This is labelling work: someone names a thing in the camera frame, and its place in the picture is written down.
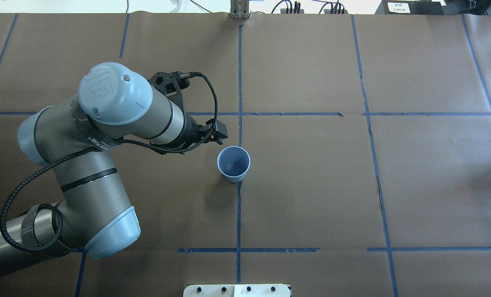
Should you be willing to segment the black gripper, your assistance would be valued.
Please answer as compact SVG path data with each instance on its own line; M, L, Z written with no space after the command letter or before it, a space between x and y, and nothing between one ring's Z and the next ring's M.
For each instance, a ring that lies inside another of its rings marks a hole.
M185 131L180 135L179 150L186 150L193 144L201 143L204 137L207 137L203 143L214 142L223 145L223 141L228 138L227 126L220 120L211 118L205 125L199 125L193 117L186 115Z

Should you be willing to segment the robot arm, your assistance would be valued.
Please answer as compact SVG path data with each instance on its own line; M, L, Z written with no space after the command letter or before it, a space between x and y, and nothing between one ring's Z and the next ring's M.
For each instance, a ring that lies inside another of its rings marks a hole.
M184 154L220 144L227 130L217 116L217 94L203 73L147 80L115 62L92 67L75 96L19 126L21 151L41 169L12 190L0 212L0 278L76 250L105 258L131 245L141 229L110 150L132 144ZM19 192L50 170L63 200L10 220Z

